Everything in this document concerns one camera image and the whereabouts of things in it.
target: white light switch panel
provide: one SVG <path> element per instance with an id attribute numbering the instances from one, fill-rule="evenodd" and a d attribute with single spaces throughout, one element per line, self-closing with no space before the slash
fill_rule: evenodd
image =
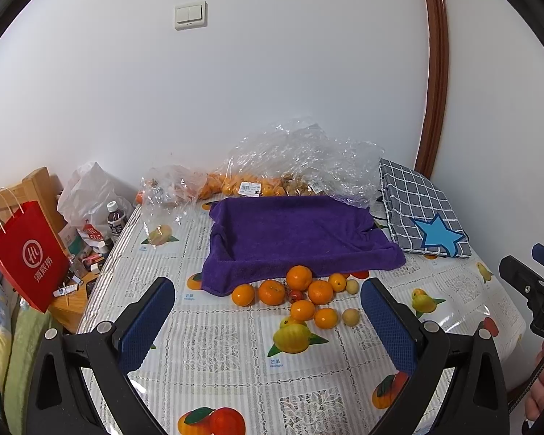
<path id="1" fill-rule="evenodd" d="M 174 25 L 177 30 L 205 26 L 205 1 L 194 1 L 175 6 Z"/>

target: human hand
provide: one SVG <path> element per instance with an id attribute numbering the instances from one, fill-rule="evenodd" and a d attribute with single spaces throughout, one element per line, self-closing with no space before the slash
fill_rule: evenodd
<path id="1" fill-rule="evenodd" d="M 536 365 L 540 363 L 540 360 L 544 356 L 544 341 L 542 342 L 542 350 L 536 356 Z M 529 391 L 526 402 L 524 403 L 526 409 L 526 418 L 530 421 L 535 421 L 540 413 L 544 410 L 544 369 L 538 376 L 538 379 L 532 385 Z"/>

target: wooden table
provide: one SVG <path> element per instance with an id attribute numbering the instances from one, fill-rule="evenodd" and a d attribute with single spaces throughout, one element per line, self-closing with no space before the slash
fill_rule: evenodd
<path id="1" fill-rule="evenodd" d="M 99 275 L 88 273 L 83 278 L 83 283 L 74 293 L 54 298 L 49 306 L 52 316 L 60 322 L 69 332 L 75 334 L 79 328 L 79 322 L 87 307 L 86 285 Z"/>

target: white rope handle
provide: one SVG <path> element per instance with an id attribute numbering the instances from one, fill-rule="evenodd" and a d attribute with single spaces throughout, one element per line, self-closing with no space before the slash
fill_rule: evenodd
<path id="1" fill-rule="evenodd" d="M 15 201 L 16 201 L 16 204 L 18 204 L 18 208 L 22 211 L 22 214 L 24 214 L 24 209 L 22 209 L 22 206 L 20 206 L 20 203 L 18 202 L 18 198 L 16 197 L 16 195 L 15 195 L 14 193 L 12 193 L 12 191 L 9 190 L 8 188 L 1 187 L 1 188 L 0 188 L 0 192 L 1 192 L 1 190 L 10 191 L 10 194 L 14 197 L 14 199 L 15 199 Z M 12 216 L 14 216 L 14 213 L 12 212 L 12 208 L 10 207 L 10 205 L 8 204 L 8 202 L 7 202 L 6 200 L 4 200 L 4 202 L 6 203 L 6 206 L 8 207 L 8 210 L 10 211 L 10 214 L 11 214 Z M 1 229 L 2 229 L 2 232 L 6 233 L 6 231 L 4 230 L 4 225 L 2 224 L 2 221 L 1 221 L 1 220 L 0 220 L 0 227 L 1 227 Z"/>

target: red paper bag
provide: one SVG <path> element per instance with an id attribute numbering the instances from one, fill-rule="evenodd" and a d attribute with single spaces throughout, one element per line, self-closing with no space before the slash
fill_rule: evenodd
<path id="1" fill-rule="evenodd" d="M 38 202 L 22 203 L 0 228 L 2 274 L 32 307 L 46 312 L 68 268 Z"/>

